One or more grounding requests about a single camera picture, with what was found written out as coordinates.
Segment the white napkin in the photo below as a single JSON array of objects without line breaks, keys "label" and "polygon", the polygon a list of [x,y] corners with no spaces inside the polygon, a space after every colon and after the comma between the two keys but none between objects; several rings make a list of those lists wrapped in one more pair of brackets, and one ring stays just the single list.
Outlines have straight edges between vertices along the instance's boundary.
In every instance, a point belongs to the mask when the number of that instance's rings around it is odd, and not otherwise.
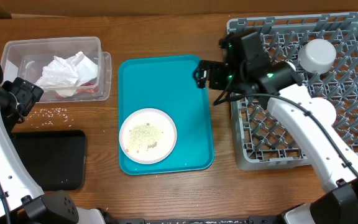
[{"label": "white napkin", "polygon": [[90,84],[97,74],[98,65],[82,51],[69,58],[54,55],[53,60],[43,67],[42,76],[35,84],[43,90],[57,88],[57,96],[66,98],[79,92],[74,87]]}]

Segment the grey bowl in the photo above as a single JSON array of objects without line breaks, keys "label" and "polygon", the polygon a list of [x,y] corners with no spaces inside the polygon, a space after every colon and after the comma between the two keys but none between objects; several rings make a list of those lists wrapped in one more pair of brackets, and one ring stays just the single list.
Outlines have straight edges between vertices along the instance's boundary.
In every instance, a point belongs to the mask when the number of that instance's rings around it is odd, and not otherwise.
[{"label": "grey bowl", "polygon": [[323,74],[331,69],[336,59],[336,49],[327,40],[314,39],[302,46],[298,59],[305,71]]}]

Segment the red snack wrapper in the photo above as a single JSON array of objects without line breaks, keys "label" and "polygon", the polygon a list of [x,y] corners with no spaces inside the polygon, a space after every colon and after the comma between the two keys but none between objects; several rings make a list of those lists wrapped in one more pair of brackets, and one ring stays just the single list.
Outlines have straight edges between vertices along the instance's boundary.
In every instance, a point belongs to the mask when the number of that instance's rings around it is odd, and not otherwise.
[{"label": "red snack wrapper", "polygon": [[84,94],[95,94],[99,91],[99,87],[96,86],[96,87],[93,87],[93,88],[90,88],[91,84],[90,83],[87,83],[87,84],[84,84],[83,86],[87,86],[87,88],[80,88],[80,89],[72,89],[72,90],[69,90],[69,89],[66,89],[66,90],[57,90],[56,91],[56,97],[58,99],[60,98],[74,98],[74,97],[78,97],[78,96],[81,96],[81,95],[84,95]]}]

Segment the white plate with crumbs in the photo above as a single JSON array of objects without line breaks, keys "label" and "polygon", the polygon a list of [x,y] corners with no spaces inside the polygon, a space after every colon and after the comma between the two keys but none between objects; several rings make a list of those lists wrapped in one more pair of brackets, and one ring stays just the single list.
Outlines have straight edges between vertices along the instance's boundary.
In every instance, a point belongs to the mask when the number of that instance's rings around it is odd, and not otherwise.
[{"label": "white plate with crumbs", "polygon": [[130,114],[119,131],[121,151],[139,164],[155,164],[166,159],[177,143],[177,128],[165,112],[144,108]]}]

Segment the white cup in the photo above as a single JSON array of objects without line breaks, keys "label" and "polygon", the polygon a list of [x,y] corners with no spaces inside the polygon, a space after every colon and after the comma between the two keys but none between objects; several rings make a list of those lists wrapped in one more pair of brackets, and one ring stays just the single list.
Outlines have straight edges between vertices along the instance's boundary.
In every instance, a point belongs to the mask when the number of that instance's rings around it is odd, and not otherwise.
[{"label": "white cup", "polygon": [[296,67],[293,63],[289,62],[289,61],[285,61],[294,71],[296,71]]}]

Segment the pink small bowl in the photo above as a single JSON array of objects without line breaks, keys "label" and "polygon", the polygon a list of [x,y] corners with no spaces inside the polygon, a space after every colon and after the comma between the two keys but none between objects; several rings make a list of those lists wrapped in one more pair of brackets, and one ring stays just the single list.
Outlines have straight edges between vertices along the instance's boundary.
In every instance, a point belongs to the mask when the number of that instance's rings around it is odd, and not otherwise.
[{"label": "pink small bowl", "polygon": [[312,98],[311,111],[322,124],[332,126],[336,120],[337,113],[335,107],[324,98]]}]

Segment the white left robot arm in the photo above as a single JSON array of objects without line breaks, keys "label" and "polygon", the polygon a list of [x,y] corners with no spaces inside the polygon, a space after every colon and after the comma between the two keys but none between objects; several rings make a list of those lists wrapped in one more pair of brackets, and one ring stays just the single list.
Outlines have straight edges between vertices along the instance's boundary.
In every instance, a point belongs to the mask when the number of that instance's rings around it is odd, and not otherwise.
[{"label": "white left robot arm", "polygon": [[43,93],[22,78],[5,81],[0,67],[0,223],[117,223],[107,210],[77,207],[62,190],[45,194],[23,165],[11,131]]}]

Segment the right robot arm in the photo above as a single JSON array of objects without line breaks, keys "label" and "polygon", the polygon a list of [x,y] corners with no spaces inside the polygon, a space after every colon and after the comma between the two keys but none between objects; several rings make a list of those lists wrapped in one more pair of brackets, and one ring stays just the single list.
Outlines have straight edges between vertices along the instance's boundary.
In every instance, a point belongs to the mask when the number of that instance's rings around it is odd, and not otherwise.
[{"label": "right robot arm", "polygon": [[290,133],[306,154],[324,195],[261,223],[358,223],[358,155],[333,129],[334,106],[313,98],[294,64],[272,63],[256,30],[230,33],[219,41],[221,62],[202,60],[193,72],[198,88],[219,90],[219,105],[255,97]]}]

